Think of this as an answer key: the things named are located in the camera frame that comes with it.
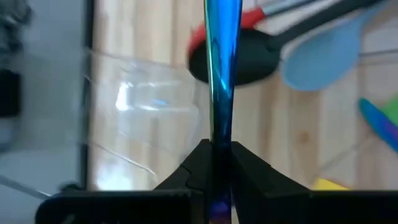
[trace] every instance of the wooden table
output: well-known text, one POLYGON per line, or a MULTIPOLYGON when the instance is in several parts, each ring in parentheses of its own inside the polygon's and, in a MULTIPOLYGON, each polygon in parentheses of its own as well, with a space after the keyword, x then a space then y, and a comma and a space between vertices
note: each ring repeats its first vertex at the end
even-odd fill
MULTIPOLYGON (((244 8, 264 1, 244 0, 244 8)), ((259 24, 258 29, 278 32, 331 2, 323 1, 271 19, 259 24)), ((364 52, 398 49, 395 38, 398 36, 398 19, 397 16, 393 18, 397 9, 396 2, 391 1, 368 26, 364 33, 364 52)), ((187 85, 194 89, 194 105, 199 108, 202 118, 196 134, 208 138, 207 87, 193 83, 183 70, 190 34, 202 20, 203 1, 200 0, 97 0, 95 50, 103 54, 95 55, 93 65, 97 88, 94 89, 95 107, 91 119, 91 141, 95 142, 90 158, 92 189, 151 188, 166 178, 181 160, 176 154, 187 154, 192 150, 188 145, 194 146, 186 139, 176 138, 184 136, 187 132, 184 128, 192 125, 186 123, 189 115, 186 119, 173 120, 177 123, 167 130, 162 128, 166 125, 163 121, 151 119, 148 123, 140 123, 141 119, 134 120, 126 115, 128 108, 118 108, 118 96, 129 88, 129 73, 145 70, 148 66, 145 60, 177 67, 179 72, 176 73, 185 76, 187 85), (127 58, 143 61, 131 63, 127 58), (147 137, 147 133, 151 136, 150 146, 140 141, 147 137), (162 138, 167 138, 176 148, 187 149, 170 153, 162 148, 163 140, 159 140, 162 138), (142 167, 138 169, 128 160, 151 168, 157 176, 142 167)), ((295 43, 284 50, 285 54, 295 43)), ((382 105, 398 92, 398 64, 395 63, 398 60, 395 56, 367 56, 342 80, 323 91, 293 91, 282 82, 278 73, 264 82, 236 89, 233 139, 283 174, 307 186, 311 186, 319 173, 324 175, 322 167, 340 156, 345 159, 332 164, 334 168, 327 169, 326 176, 353 187, 398 188, 397 174, 388 171, 397 166, 396 155, 370 132, 356 106, 361 96, 382 105), (380 151, 352 152, 364 147, 380 151), (383 158, 389 158, 389 165, 383 158)), ((171 72, 160 64, 155 67, 157 71, 171 72)))

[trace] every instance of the blue metallic rod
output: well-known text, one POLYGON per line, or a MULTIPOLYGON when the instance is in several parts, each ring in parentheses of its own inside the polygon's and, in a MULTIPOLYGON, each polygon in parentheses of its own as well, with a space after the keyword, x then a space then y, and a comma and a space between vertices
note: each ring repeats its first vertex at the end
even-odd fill
POLYGON ((231 146, 232 112, 242 0, 205 0, 211 141, 231 146))

